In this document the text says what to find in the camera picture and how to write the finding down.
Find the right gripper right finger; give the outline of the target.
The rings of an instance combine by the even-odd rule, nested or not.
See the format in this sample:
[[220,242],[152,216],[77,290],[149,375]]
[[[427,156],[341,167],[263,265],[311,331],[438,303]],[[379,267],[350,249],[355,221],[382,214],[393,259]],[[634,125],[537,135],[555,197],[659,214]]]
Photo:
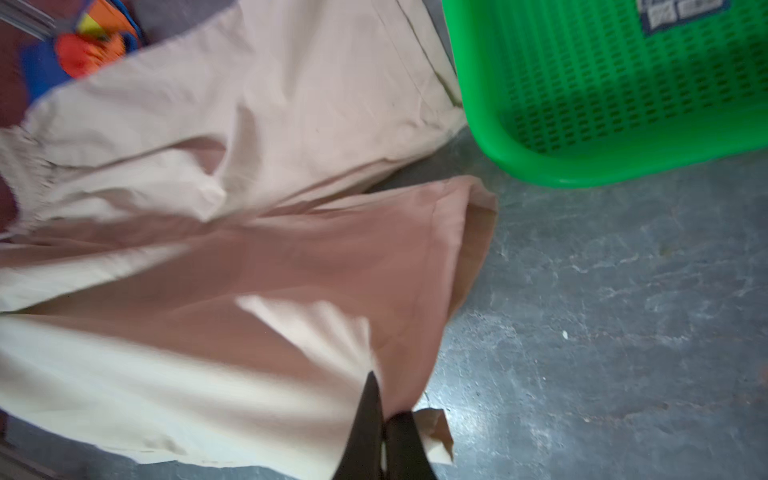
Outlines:
[[384,425],[386,467],[388,480],[437,480],[411,412],[399,413]]

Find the green plastic basket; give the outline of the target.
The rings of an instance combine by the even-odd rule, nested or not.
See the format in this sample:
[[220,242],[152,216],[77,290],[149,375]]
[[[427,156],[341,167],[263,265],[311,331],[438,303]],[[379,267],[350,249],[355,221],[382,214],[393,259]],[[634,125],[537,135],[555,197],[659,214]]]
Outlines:
[[447,1],[470,131],[520,180],[586,188],[767,145],[767,4],[646,36],[636,1]]

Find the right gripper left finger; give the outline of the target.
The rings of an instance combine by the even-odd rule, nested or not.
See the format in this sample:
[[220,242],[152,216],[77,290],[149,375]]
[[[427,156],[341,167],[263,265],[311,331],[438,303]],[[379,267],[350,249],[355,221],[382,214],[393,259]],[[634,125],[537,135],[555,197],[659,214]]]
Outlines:
[[382,473],[383,413],[374,372],[366,378],[360,402],[333,480],[379,480]]

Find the basket label sticker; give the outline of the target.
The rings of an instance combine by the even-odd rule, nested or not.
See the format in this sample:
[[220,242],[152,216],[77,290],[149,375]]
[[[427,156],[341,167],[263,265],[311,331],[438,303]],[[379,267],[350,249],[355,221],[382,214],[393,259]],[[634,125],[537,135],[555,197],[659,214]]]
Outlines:
[[646,36],[726,11],[730,0],[637,0],[636,10]]

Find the rainbow striped shorts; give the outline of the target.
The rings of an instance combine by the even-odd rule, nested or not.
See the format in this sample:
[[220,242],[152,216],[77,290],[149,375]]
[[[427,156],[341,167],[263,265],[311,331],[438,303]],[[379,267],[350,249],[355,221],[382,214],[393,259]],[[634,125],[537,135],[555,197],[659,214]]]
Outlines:
[[71,80],[134,53],[145,36],[121,1],[86,1],[74,26],[20,50],[21,74],[31,103]]

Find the left aluminium corner post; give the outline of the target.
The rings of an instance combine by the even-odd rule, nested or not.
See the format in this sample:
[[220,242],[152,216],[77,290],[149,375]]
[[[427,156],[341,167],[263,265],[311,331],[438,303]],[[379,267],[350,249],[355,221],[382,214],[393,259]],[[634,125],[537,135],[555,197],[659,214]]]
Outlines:
[[1,21],[35,39],[45,40],[57,32],[57,21],[21,0],[1,0]]

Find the beige shorts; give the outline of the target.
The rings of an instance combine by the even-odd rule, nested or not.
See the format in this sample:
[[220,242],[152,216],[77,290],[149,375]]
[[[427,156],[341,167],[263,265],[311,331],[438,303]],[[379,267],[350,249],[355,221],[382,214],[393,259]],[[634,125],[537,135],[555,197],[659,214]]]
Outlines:
[[236,1],[1,132],[1,407],[136,462],[338,468],[369,376],[411,410],[493,236],[421,1]]

